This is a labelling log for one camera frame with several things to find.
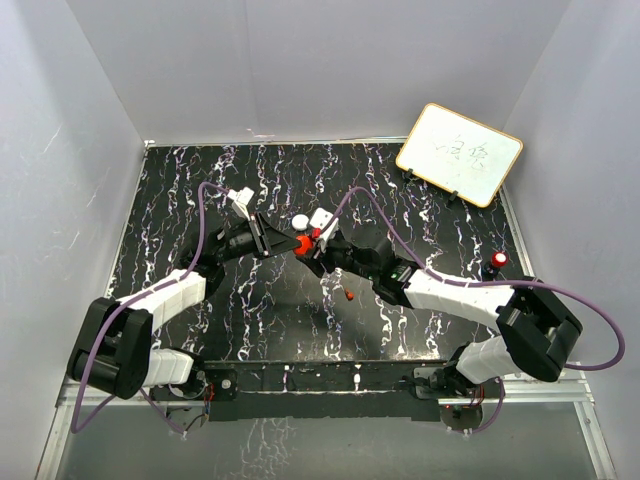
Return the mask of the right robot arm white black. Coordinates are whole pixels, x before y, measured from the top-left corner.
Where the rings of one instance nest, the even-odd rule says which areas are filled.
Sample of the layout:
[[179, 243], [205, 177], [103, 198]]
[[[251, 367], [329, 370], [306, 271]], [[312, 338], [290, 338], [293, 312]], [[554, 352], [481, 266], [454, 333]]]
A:
[[583, 331], [549, 290], [472, 288], [457, 277], [438, 281], [416, 262], [396, 254], [385, 237], [351, 243], [336, 235], [315, 248], [309, 266], [317, 276], [341, 269], [368, 279], [373, 291], [391, 305], [444, 312], [495, 331], [488, 340], [458, 347], [444, 367], [414, 382], [431, 391], [466, 397], [488, 380], [516, 373], [554, 382]]

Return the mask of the red earbud charging case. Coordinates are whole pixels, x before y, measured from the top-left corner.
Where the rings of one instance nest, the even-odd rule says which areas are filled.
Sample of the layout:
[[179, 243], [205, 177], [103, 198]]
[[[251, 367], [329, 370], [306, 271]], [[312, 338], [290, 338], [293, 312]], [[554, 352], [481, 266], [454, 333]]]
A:
[[309, 252], [312, 252], [315, 247], [314, 239], [308, 235], [299, 235], [296, 237], [298, 246], [293, 249], [296, 256], [304, 256]]

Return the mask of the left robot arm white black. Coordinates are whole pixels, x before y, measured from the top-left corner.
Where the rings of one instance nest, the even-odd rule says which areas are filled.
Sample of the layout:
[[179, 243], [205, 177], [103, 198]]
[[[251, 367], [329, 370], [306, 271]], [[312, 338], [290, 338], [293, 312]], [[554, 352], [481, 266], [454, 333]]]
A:
[[196, 359], [180, 349], [152, 347], [153, 334], [183, 311], [213, 295], [224, 276], [224, 264], [247, 255], [272, 257], [301, 246], [296, 237], [253, 214], [229, 227], [204, 226], [181, 252], [178, 267], [137, 294], [118, 300], [105, 297], [88, 307], [66, 374], [121, 399], [139, 389], [172, 385], [182, 397], [194, 399], [207, 376]]

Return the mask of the white earbud charging case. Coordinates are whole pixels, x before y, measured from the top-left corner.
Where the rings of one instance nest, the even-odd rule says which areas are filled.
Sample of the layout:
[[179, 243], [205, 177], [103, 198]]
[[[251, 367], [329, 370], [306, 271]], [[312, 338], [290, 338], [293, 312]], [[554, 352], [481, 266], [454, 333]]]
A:
[[306, 231], [309, 227], [309, 217], [304, 214], [297, 214], [291, 219], [291, 225], [297, 232]]

